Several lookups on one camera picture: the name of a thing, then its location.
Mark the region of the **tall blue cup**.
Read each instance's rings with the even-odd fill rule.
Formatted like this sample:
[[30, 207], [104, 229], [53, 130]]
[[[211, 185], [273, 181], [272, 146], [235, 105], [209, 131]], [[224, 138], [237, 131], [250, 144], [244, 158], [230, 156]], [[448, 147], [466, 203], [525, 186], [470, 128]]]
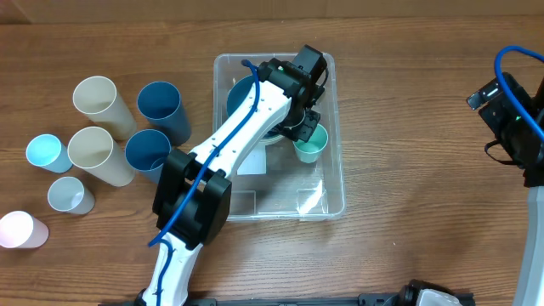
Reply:
[[172, 145], [179, 146], [190, 139], [191, 127], [181, 93], [170, 82], [147, 84], [139, 92], [137, 106], [150, 124], [169, 137]]
[[144, 129], [128, 140], [125, 157], [131, 167], [158, 184], [171, 150], [172, 146], [166, 134], [156, 129]]

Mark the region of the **small grey cup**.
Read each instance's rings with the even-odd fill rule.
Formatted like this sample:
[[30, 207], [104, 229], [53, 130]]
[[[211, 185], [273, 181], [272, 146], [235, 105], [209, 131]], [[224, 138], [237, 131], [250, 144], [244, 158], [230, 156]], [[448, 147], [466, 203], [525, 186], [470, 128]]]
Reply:
[[89, 213], [95, 204], [94, 195], [75, 177], [62, 177], [48, 189], [48, 204], [61, 213], [83, 215]]

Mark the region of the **small pink cup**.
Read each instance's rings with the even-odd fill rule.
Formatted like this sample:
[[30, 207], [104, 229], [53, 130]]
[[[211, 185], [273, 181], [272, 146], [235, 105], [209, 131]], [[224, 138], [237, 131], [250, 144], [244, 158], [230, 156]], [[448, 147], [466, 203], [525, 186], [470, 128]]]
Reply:
[[48, 239], [48, 227], [28, 212], [13, 211], [1, 218], [1, 246], [38, 248]]

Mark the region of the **small mint green cup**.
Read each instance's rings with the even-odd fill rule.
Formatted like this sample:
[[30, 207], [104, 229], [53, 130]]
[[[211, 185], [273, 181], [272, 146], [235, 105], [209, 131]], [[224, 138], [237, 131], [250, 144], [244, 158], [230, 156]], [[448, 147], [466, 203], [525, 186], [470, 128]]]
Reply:
[[304, 163], [316, 162], [325, 149], [328, 140], [327, 130], [321, 124], [318, 124], [307, 142], [298, 140], [293, 143], [298, 160]]

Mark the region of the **small light blue cup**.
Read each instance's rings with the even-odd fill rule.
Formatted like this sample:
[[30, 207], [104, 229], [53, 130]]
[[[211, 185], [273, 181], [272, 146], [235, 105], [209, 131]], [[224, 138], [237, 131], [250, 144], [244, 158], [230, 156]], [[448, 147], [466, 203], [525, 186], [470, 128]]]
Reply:
[[52, 134], [41, 134], [30, 141], [25, 150], [27, 161], [53, 173], [65, 173], [73, 164], [66, 146]]

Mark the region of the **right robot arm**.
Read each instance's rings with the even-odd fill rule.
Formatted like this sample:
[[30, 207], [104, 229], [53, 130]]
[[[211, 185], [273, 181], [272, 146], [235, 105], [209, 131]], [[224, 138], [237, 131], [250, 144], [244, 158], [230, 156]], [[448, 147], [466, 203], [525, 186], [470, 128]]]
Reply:
[[513, 304], [543, 306], [543, 141], [521, 118], [506, 91], [511, 90], [539, 124], [543, 123], [543, 104], [530, 97], [511, 74], [503, 72], [501, 76], [505, 86], [495, 78], [476, 93], [484, 103], [479, 115], [496, 137], [484, 148], [500, 145], [510, 158], [499, 162], [524, 171], [528, 229]]

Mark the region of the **tall cream cup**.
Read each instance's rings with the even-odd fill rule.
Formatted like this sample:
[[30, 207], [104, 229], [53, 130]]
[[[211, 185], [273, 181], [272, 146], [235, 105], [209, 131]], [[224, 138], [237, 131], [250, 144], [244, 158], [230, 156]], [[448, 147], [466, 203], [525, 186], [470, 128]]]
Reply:
[[102, 127], [85, 127], [75, 133], [67, 152], [75, 166], [112, 186], [128, 185], [135, 177], [122, 149]]
[[90, 76], [74, 89], [72, 102], [78, 111], [115, 140], [126, 140], [137, 131], [137, 122], [115, 83], [105, 76]]

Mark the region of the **dark blue bowl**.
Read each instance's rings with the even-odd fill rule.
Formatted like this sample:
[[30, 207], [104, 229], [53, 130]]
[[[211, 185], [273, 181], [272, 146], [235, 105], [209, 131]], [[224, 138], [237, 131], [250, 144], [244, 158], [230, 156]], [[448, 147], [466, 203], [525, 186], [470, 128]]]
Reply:
[[254, 78], [252, 75], [245, 76], [239, 80], [234, 87], [229, 91], [227, 98], [227, 115], [231, 116], [236, 109], [242, 104], [246, 96], [250, 92], [252, 86], [254, 85]]

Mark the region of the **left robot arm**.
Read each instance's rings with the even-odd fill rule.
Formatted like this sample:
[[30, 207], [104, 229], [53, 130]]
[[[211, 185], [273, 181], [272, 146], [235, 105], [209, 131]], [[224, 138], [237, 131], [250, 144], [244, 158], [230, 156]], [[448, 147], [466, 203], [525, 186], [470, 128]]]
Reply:
[[273, 58], [260, 65], [244, 59], [252, 86], [235, 112], [190, 152], [172, 150], [161, 171], [152, 211], [159, 247], [151, 282], [137, 305], [182, 305], [200, 250], [213, 241], [230, 212], [231, 175], [271, 130], [308, 141], [320, 115], [313, 111], [324, 92], [324, 59]]

